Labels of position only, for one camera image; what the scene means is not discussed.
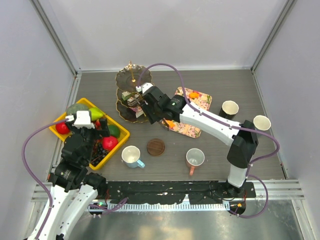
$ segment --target mug with blue handle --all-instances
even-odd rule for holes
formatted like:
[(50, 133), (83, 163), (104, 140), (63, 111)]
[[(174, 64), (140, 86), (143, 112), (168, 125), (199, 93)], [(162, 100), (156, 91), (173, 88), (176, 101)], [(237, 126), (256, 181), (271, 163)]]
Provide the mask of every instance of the mug with blue handle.
[(122, 154), (122, 161), (129, 167), (129, 168), (144, 168), (145, 164), (140, 160), (140, 150), (136, 146), (127, 146), (123, 149)]

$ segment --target brown coaster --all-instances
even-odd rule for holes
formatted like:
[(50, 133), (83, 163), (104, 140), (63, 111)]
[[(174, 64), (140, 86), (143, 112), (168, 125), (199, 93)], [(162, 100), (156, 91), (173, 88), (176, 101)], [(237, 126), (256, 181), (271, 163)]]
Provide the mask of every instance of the brown coaster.
[(146, 145), (146, 150), (152, 156), (160, 156), (165, 151), (165, 148), (164, 141), (158, 138), (151, 139)]

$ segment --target black mounting plate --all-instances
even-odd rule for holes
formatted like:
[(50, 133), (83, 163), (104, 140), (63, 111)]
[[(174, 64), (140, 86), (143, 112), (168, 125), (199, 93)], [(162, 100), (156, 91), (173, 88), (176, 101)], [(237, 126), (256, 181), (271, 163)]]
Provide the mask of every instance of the black mounting plate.
[[(128, 204), (179, 204), (188, 194), (190, 204), (217, 204), (222, 198), (233, 198), (225, 192), (228, 183), (219, 181), (109, 181), (109, 199), (117, 204), (128, 198)], [(244, 183), (247, 198), (255, 198), (252, 182)]]

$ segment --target green pear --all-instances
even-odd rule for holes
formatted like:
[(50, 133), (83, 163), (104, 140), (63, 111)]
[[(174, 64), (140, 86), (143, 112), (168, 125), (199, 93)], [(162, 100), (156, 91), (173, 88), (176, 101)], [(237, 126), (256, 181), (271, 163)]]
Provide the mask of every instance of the green pear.
[(96, 121), (102, 118), (105, 114), (97, 107), (92, 107), (89, 109), (91, 112), (91, 121)]

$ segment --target cup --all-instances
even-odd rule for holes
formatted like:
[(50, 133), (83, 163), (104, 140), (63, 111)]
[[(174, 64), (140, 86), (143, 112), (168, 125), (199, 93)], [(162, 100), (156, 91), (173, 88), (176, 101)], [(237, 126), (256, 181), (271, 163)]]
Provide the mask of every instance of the cup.
[(190, 168), (189, 175), (192, 176), (194, 174), (194, 171), (197, 167), (199, 167), (201, 164), (205, 161), (205, 154), (203, 151), (201, 151), (198, 148), (191, 148), (186, 153), (186, 165)]
[(122, 161), (129, 167), (129, 168), (144, 168), (146, 165), (140, 160), (140, 150), (136, 146), (127, 146), (123, 149), (122, 154)]
[(229, 101), (225, 101), (222, 104), (222, 107), (219, 112), (219, 116), (224, 119), (232, 120), (238, 112), (239, 112), (238, 104), (236, 104), (234, 101), (229, 100)]
[(271, 128), (271, 121), (266, 116), (258, 115), (253, 119), (253, 125), (257, 130), (267, 131)]

